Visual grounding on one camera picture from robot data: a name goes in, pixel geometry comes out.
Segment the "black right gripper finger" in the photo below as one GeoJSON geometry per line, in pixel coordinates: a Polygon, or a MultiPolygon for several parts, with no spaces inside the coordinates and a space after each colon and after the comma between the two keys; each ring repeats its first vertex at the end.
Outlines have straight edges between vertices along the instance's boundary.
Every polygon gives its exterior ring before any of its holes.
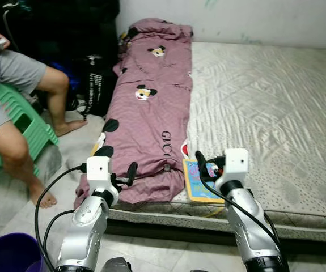
{"type": "Polygon", "coordinates": [[[196,160],[199,170],[199,178],[201,183],[205,183],[209,180],[209,169],[207,168],[207,160],[201,151],[196,151],[196,160]]]}

